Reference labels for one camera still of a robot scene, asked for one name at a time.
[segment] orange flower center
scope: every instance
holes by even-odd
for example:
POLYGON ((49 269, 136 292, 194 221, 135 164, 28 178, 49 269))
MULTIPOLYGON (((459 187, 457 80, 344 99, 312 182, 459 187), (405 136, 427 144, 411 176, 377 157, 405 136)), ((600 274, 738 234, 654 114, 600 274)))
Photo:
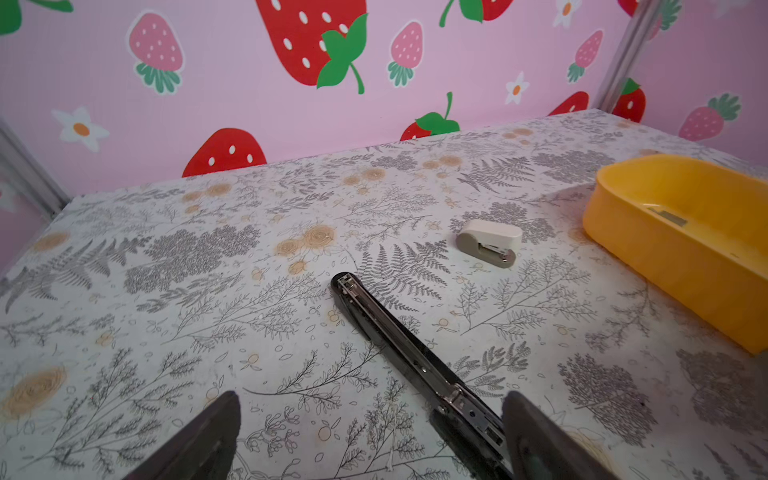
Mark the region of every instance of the orange flower center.
POLYGON ((81 137, 87 137, 91 134, 91 131, 88 130, 88 127, 86 127, 83 124, 74 124, 72 125, 72 130, 81 137))

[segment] green stem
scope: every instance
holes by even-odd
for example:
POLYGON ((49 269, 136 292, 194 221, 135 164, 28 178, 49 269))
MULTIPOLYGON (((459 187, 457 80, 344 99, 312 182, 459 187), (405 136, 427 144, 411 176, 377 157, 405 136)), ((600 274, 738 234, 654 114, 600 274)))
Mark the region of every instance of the green stem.
POLYGON ((448 92, 448 110, 445 111, 444 119, 448 120, 448 113, 451 111, 451 104, 453 104, 453 92, 448 92))
POLYGON ((352 73, 355 74, 355 78, 357 78, 357 93, 361 95, 366 93, 366 88, 362 84, 362 78, 360 78, 360 74, 357 73, 357 68, 355 68, 355 65, 353 65, 352 62, 349 63, 349 66, 352 68, 352 73))
POLYGON ((59 12, 72 12, 74 8, 69 0, 60 0, 59 2, 50 2, 49 0, 29 0, 32 3, 36 3, 41 7, 50 8, 51 10, 57 10, 59 12))
POLYGON ((451 9, 451 5, 453 5, 453 0, 448 2, 448 6, 445 7, 445 10, 442 11, 442 16, 440 17, 440 28, 445 27, 445 17, 448 16, 448 10, 451 9))

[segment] patterned table surface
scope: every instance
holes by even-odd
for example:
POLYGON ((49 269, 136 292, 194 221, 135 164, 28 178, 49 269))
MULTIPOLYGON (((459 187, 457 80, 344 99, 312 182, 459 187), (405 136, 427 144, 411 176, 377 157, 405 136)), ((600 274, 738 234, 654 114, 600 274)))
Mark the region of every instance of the patterned table surface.
POLYGON ((230 480, 464 478, 344 270, 620 478, 766 478, 753 361, 581 229, 597 169, 655 151, 750 170, 582 111, 75 199, 0 283, 0 479, 120 478, 230 389, 230 480), (456 250, 475 218, 523 229, 511 270, 456 250))

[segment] yellow plastic container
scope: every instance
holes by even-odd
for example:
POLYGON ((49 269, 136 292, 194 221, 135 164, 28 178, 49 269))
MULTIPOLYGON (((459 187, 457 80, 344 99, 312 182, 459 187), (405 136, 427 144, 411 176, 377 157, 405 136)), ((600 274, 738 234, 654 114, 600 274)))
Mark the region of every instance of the yellow plastic container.
POLYGON ((584 213, 596 242, 750 353, 768 350, 768 184, 652 155, 603 167, 584 213))

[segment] white stapler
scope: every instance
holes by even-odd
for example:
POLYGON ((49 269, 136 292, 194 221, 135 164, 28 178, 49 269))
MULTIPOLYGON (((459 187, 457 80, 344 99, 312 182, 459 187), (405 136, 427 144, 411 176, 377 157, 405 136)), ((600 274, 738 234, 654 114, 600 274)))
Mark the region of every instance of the white stapler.
POLYGON ((470 220, 456 237, 456 246, 464 253, 501 268, 515 263, 523 241, 520 227, 487 220, 470 220))

